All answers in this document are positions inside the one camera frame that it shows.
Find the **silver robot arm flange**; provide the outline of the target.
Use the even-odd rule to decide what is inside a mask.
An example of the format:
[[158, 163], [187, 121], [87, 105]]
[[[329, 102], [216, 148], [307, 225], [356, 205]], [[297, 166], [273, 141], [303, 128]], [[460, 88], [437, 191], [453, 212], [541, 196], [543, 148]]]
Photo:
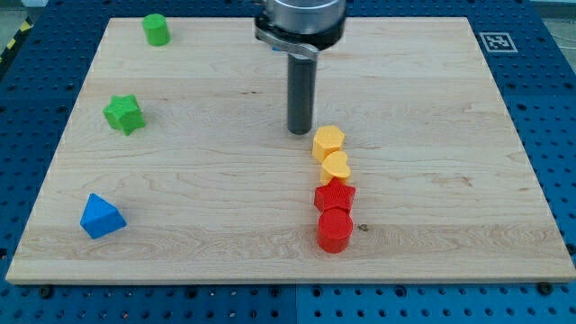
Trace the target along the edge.
[[264, 0], [255, 17], [255, 37], [297, 59], [316, 61], [342, 37], [346, 0]]

